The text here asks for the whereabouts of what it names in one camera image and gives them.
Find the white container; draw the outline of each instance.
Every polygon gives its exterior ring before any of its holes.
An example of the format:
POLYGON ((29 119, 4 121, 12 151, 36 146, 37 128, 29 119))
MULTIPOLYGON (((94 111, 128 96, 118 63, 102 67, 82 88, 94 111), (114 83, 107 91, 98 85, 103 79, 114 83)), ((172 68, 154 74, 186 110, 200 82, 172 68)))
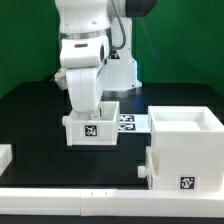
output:
POLYGON ((149 125, 149 186, 155 190, 221 189, 224 127, 207 107, 150 106, 149 125))
POLYGON ((67 145, 116 145, 119 128, 119 102, 100 102, 102 117, 91 120, 89 114, 76 113, 63 117, 67 145))

